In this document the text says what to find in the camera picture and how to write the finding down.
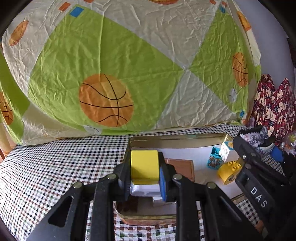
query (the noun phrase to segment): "screw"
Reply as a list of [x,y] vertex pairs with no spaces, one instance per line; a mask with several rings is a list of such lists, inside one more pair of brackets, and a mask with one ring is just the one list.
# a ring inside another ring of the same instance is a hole
[[251,166],[249,163],[246,163],[246,164],[245,164],[245,167],[246,167],[247,169],[251,169],[251,168],[252,168],[252,166]]
[[173,176],[173,179],[174,180],[181,180],[182,179],[182,175],[181,174],[175,174],[174,176]]
[[73,187],[74,187],[75,189],[78,189],[78,188],[81,188],[82,185],[83,185],[83,184],[82,184],[81,182],[76,182],[76,183],[73,184]]
[[113,180],[113,179],[115,179],[117,176],[116,176],[116,174],[114,174],[114,173],[111,173],[111,174],[109,174],[108,176],[107,176],[107,178],[108,178],[108,180]]
[[207,187],[208,187],[209,189],[215,189],[215,188],[216,188],[216,183],[214,183],[214,182],[209,182],[209,183],[207,183]]

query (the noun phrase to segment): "white lettering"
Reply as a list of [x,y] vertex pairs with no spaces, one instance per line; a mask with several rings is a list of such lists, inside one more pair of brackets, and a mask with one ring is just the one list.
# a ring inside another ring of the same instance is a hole
[[258,197],[255,197],[257,200],[258,200],[258,202],[260,201],[260,199],[261,199],[261,197],[262,197],[262,194],[260,194]]
[[256,192],[257,192],[257,188],[254,187],[251,193],[254,195]]
[[267,201],[264,200],[263,203],[261,203],[261,207],[265,207],[266,204],[267,204]]

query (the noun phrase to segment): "red plaid fabric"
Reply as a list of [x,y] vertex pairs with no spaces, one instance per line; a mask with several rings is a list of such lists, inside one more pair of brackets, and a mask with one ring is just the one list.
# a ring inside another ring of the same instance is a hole
[[263,74],[258,84],[252,117],[255,125],[267,126],[268,135],[275,135],[276,145],[291,133],[295,120],[296,98],[287,78],[275,90],[269,74]]

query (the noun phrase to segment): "checkered tablecloth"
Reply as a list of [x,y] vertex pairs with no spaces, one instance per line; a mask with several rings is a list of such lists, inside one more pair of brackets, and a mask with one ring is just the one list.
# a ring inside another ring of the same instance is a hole
[[[234,137],[241,128],[220,125],[147,135],[225,132]],[[0,165],[0,217],[15,238],[26,240],[73,183],[89,184],[111,173],[122,161],[130,137],[132,135],[87,137],[15,147]],[[281,167],[271,157],[265,161],[281,172]],[[237,206],[253,224],[259,221],[248,200]],[[128,226],[117,215],[114,220],[116,240],[174,240],[174,225]]]

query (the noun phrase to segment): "yellow block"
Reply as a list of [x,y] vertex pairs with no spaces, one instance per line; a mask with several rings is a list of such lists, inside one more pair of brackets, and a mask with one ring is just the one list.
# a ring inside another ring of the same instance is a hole
[[227,185],[235,180],[241,169],[242,165],[240,163],[230,161],[223,164],[217,171],[217,174],[223,180],[224,185]]
[[131,151],[131,180],[135,185],[158,184],[159,164],[157,150]]

